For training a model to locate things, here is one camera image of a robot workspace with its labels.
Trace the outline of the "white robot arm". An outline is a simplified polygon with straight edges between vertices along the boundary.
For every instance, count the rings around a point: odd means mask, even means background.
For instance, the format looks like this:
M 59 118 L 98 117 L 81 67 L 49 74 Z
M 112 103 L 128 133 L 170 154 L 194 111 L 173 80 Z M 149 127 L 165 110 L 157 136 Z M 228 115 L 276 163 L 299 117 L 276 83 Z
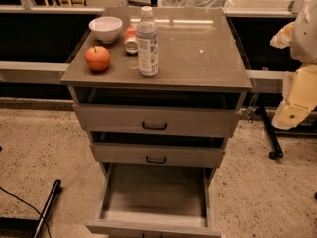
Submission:
M 273 47 L 290 47 L 290 55 L 301 62 L 283 80 L 282 101 L 272 125 L 289 130 L 297 127 L 317 107 L 317 0 L 311 0 L 297 18 L 281 28 L 270 40 Z

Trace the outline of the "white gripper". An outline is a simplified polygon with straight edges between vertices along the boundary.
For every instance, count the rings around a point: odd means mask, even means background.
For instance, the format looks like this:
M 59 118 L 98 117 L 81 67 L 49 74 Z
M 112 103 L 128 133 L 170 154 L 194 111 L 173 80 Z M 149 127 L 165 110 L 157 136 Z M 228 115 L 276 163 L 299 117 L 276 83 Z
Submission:
M 293 22 L 282 27 L 270 40 L 273 47 L 290 46 Z M 271 124 L 281 130 L 297 127 L 317 106 L 317 65 L 306 64 L 285 78 L 286 97 L 275 111 Z

